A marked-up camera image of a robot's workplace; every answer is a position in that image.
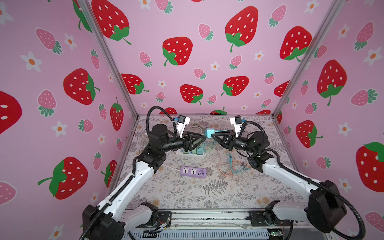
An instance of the strawberry wallpaper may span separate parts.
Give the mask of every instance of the strawberry wallpaper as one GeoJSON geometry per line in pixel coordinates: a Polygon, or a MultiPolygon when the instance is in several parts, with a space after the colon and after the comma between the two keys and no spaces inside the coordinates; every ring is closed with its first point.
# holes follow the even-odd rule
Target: strawberry wallpaper
{"type": "Polygon", "coordinates": [[[78,239],[134,118],[76,0],[0,2],[0,31],[0,238],[78,239]]]}
{"type": "MultiPolygon", "coordinates": [[[[384,238],[383,9],[377,0],[344,4],[279,125],[301,171],[334,182],[357,208],[365,239],[384,238]]],[[[338,229],[352,236],[358,225],[348,211],[338,229]]]]}
{"type": "Polygon", "coordinates": [[[332,2],[88,1],[139,114],[273,111],[332,2]]]}

